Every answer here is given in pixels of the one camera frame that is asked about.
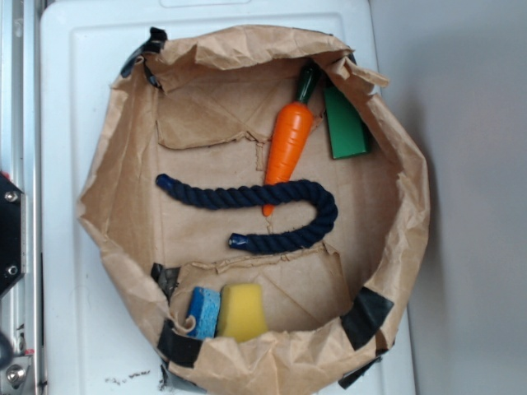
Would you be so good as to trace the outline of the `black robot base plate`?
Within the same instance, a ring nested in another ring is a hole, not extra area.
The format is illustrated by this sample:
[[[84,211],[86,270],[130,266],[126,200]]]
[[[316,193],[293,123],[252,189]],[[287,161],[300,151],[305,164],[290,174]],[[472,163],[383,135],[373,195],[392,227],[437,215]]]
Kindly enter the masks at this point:
[[[26,195],[1,172],[1,297],[25,275]]]

